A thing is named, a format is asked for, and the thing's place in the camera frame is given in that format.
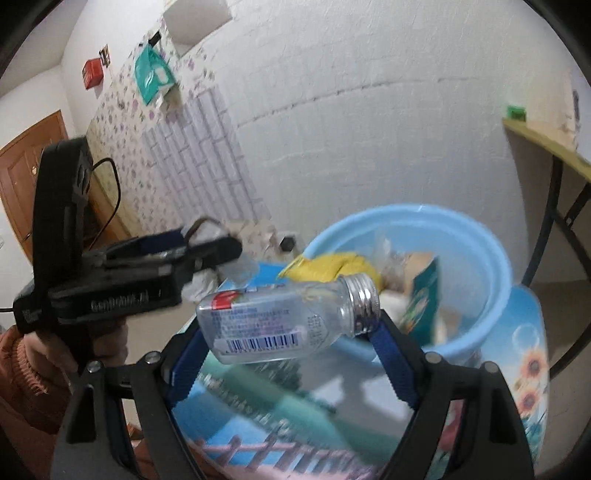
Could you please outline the orange knit sleeve forearm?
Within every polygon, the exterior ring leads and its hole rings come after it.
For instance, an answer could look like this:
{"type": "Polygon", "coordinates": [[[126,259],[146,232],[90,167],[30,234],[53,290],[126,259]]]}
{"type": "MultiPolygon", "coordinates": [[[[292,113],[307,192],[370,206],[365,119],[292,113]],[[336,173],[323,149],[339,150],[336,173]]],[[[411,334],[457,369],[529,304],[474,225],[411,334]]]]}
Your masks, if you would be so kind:
{"type": "Polygon", "coordinates": [[[47,479],[77,364],[53,335],[1,334],[1,477],[47,479]]]}

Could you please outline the person left hand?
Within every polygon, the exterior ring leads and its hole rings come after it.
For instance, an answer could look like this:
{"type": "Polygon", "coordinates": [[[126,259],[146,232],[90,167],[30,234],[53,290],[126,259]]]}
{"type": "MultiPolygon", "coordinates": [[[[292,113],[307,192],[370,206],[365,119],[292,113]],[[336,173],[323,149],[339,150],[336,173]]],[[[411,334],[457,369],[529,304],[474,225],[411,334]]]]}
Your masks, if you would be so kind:
{"type": "MultiPolygon", "coordinates": [[[[125,319],[109,321],[98,327],[91,336],[88,355],[100,360],[107,367],[125,363],[128,355],[128,327],[125,319]]],[[[58,371],[74,374],[78,370],[71,351],[56,335],[51,333],[29,333],[22,341],[31,367],[42,377],[50,378],[58,371]]]]}

